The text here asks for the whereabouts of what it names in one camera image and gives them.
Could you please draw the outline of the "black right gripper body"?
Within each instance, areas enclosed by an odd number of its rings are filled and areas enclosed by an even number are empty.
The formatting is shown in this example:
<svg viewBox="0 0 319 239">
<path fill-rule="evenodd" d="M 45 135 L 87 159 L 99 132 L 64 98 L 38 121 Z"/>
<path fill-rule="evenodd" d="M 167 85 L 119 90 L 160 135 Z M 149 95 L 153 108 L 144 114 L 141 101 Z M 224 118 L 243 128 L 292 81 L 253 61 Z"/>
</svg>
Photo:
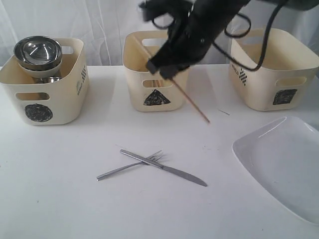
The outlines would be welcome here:
<svg viewBox="0 0 319 239">
<path fill-rule="evenodd" d="M 200 62 L 218 35 L 247 0 L 148 0 L 146 20 L 169 14 L 168 38 L 146 63 L 151 74 L 159 72 L 164 79 L 173 78 Z"/>
</svg>

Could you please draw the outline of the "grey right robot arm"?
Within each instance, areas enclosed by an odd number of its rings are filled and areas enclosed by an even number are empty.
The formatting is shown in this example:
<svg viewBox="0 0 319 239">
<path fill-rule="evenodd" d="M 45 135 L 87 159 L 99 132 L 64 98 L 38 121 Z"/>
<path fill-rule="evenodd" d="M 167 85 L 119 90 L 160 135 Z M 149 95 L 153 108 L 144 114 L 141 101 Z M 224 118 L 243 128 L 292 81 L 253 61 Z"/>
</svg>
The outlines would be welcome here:
<svg viewBox="0 0 319 239">
<path fill-rule="evenodd" d="M 274 19 L 281 8 L 288 7 L 295 10 L 306 11 L 316 7 L 317 0 L 273 0 L 276 7 L 273 10 L 264 33 L 260 59 L 252 68 L 241 64 L 221 49 L 215 39 L 224 32 L 230 38 L 242 38 L 244 33 L 231 34 L 226 28 L 236 16 L 251 23 L 248 16 L 240 13 L 249 1 L 247 0 L 144 0 L 139 4 L 145 22 L 154 22 L 156 18 L 168 14 L 173 18 L 169 25 L 154 26 L 166 29 L 168 39 L 155 55 L 149 58 L 146 69 L 151 73 L 160 73 L 164 79 L 172 79 L 178 73 L 200 62 L 211 46 L 214 46 L 231 62 L 245 70 L 255 72 L 263 64 L 268 45 L 268 38 Z"/>
</svg>

